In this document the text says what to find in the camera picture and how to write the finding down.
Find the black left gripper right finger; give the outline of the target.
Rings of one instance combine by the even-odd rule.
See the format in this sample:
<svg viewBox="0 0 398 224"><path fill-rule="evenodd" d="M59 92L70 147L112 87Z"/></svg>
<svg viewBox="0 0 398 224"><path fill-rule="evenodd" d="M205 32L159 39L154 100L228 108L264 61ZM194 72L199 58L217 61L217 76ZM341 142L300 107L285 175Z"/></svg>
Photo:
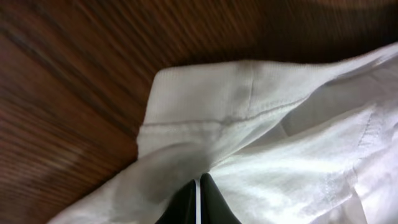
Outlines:
<svg viewBox="0 0 398 224"><path fill-rule="evenodd" d="M202 224L241 224L230 210L210 174L201 176L200 190Z"/></svg>

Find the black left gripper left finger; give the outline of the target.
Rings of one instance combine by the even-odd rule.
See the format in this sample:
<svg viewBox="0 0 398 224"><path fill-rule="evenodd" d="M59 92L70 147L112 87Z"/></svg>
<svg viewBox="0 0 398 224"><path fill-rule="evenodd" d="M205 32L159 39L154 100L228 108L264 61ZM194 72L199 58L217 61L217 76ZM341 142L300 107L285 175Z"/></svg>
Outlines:
<svg viewBox="0 0 398 224"><path fill-rule="evenodd" d="M196 224L196 183L191 180L174 194L155 224Z"/></svg>

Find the white t-shirt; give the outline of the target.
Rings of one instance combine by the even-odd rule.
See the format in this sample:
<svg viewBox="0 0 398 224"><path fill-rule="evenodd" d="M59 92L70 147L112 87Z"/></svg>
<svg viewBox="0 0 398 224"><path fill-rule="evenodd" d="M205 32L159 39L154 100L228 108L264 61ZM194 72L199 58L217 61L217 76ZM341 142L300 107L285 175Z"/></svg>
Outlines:
<svg viewBox="0 0 398 224"><path fill-rule="evenodd" d="M397 44L161 70L139 157L53 223L154 223L209 173L241 223L397 222Z"/></svg>

